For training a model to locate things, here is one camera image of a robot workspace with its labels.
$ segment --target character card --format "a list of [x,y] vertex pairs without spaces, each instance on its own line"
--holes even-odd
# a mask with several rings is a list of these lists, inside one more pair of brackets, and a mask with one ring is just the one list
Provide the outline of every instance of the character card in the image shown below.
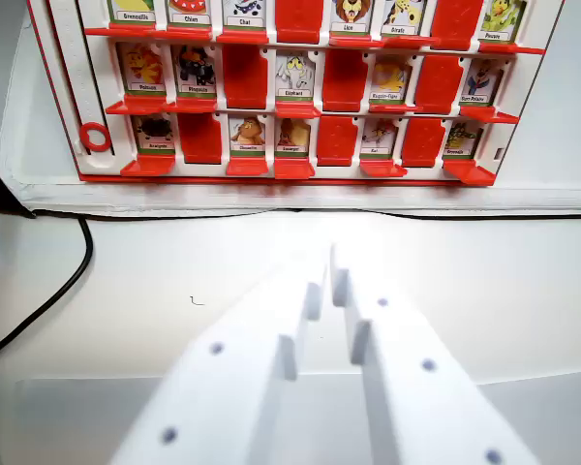
[[359,158],[384,160],[391,158],[397,133],[398,128],[391,119],[366,118]]
[[425,0],[385,0],[381,33],[384,36],[419,34],[425,7]]
[[275,67],[275,100],[312,100],[316,65],[306,51],[278,51]]
[[208,0],[167,0],[171,26],[207,27],[211,24]]
[[400,105],[405,102],[411,66],[401,57],[377,55],[370,88],[371,104]]
[[155,22],[153,0],[107,0],[112,22],[145,24]]
[[152,45],[116,44],[125,92],[133,95],[166,95],[162,58]]
[[167,113],[132,116],[138,153],[174,153],[174,135]]
[[208,46],[171,46],[176,92],[190,99],[215,99],[215,66]]
[[231,29],[264,29],[265,0],[224,0],[224,25]]
[[479,39],[512,43],[521,25],[527,2],[522,0],[486,0],[486,14]]
[[264,157],[264,124],[255,116],[229,116],[230,155]]
[[481,135],[482,129],[477,121],[454,121],[447,135],[443,159],[472,159]]
[[333,0],[330,31],[368,34],[374,0]]
[[310,125],[302,119],[277,119],[275,140],[276,157],[307,157],[310,146]]
[[472,60],[460,105],[488,107],[495,100],[495,94],[502,77],[500,64],[496,61],[476,58]]

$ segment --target cartoon animal illustration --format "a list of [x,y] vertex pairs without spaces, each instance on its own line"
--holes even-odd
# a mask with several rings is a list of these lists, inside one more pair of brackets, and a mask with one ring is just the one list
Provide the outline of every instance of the cartoon animal illustration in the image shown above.
[[244,118],[243,123],[236,128],[236,134],[230,140],[245,145],[263,145],[262,125],[255,117]]
[[404,13],[409,16],[409,26],[416,26],[422,16],[419,8],[414,7],[411,2],[420,3],[421,0],[394,0],[391,10],[385,18],[383,24],[393,24],[397,18],[400,18]]
[[493,0],[491,2],[491,12],[484,16],[482,30],[489,32],[499,32],[508,26],[516,24],[520,11],[518,0]]
[[205,60],[208,58],[201,46],[183,46],[178,53],[178,66],[182,80],[190,75],[196,77],[196,85],[215,83],[213,66]]
[[371,0],[334,0],[336,15],[344,22],[357,22],[370,10]]
[[136,78],[149,84],[162,83],[162,60],[148,46],[135,44],[125,53],[125,59]]

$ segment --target owl card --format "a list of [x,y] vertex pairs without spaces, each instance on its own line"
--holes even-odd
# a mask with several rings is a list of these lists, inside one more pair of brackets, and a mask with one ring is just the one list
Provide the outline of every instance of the owl card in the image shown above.
[[359,158],[380,160],[391,158],[397,134],[398,128],[391,119],[366,118]]
[[426,0],[385,0],[383,10],[384,36],[415,36],[424,17]]
[[107,0],[109,18],[123,24],[153,24],[155,7],[153,0]]
[[316,65],[305,51],[278,51],[275,100],[312,101]]
[[411,66],[407,65],[403,58],[377,55],[369,102],[371,104],[403,104],[410,75]]
[[171,26],[208,27],[211,24],[209,0],[166,0]]
[[230,155],[264,157],[264,124],[255,116],[229,116]]
[[368,34],[374,0],[333,0],[331,6],[332,32]]
[[150,44],[118,43],[116,52],[125,92],[132,95],[166,95],[162,58]]
[[174,135],[167,113],[132,116],[138,153],[174,153]]
[[188,99],[215,99],[215,66],[208,46],[171,46],[176,92]]

